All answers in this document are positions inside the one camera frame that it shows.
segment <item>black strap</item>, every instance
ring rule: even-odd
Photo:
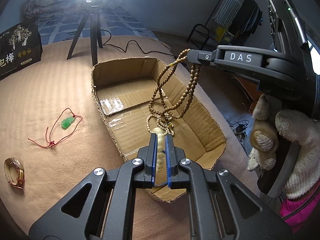
[[[290,217],[294,216],[295,214],[297,214],[298,212],[300,212],[302,209],[304,209],[315,197],[316,195],[319,193],[320,191],[320,184],[318,185],[318,188],[314,191],[314,193],[311,195],[310,198],[308,198],[308,200],[303,203],[300,207],[298,207],[295,211],[292,211],[290,214],[284,216],[282,219],[283,220],[287,220]]]

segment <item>open cardboard tray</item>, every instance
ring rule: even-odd
[[[92,95],[108,131],[125,161],[134,159],[141,147],[149,144],[150,133],[146,118],[150,115],[149,101],[156,89],[156,78],[165,68],[161,60],[151,57],[114,59],[98,63],[92,70]],[[185,92],[186,87],[174,74],[162,87],[167,106],[172,106]],[[154,108],[163,109],[158,98]],[[186,103],[175,111],[180,114]],[[173,141],[184,149],[190,160],[205,169],[212,169],[226,148],[226,138],[207,109],[194,96],[182,119],[174,119]],[[150,129],[157,127],[150,119]],[[166,181],[165,165],[156,174],[156,185]],[[148,190],[156,199],[171,202],[185,193],[184,189],[167,186]]]

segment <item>white tree illustration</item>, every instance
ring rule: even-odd
[[[21,41],[21,33],[24,31],[24,27],[21,27],[20,25],[17,26],[17,28],[14,30],[14,34],[18,37],[18,42]]]
[[[15,34],[12,34],[11,38],[9,39],[9,44],[13,46],[13,49],[16,49],[16,42],[18,41],[18,36]]]
[[[21,38],[22,39],[24,39],[24,42],[22,43],[22,46],[26,46],[26,44],[27,44],[27,39],[28,39],[28,37],[32,34],[32,31],[29,31],[28,29],[22,29],[21,31],[20,31],[20,33],[21,33]]]

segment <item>tripod leg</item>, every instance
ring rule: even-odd
[[[97,14],[90,15],[90,42],[91,42],[92,66],[98,63],[97,25],[98,25],[98,15]]]
[[[97,23],[97,38],[98,38],[98,45],[99,48],[102,49],[102,36],[101,36],[101,22],[100,22],[100,13],[98,12],[98,23]]]
[[[75,49],[77,41],[78,41],[78,39],[80,37],[80,34],[81,34],[81,32],[82,32],[82,30],[84,28],[84,25],[87,22],[88,18],[89,18],[89,15],[87,15],[87,14],[82,18],[82,20],[81,20],[81,22],[79,24],[79,27],[78,27],[78,29],[76,31],[75,37],[73,38],[73,41],[72,41],[72,44],[71,44],[67,59],[71,59],[73,50]]]

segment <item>wristwatch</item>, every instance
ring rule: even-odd
[[[17,169],[18,172],[18,177],[15,180],[12,179],[12,176],[10,174],[10,168],[14,167]],[[9,184],[12,187],[16,187],[16,188],[23,188],[23,184],[24,184],[24,168],[23,165],[14,157],[11,157],[9,159],[6,159],[4,161],[4,172],[5,175],[8,179]]]

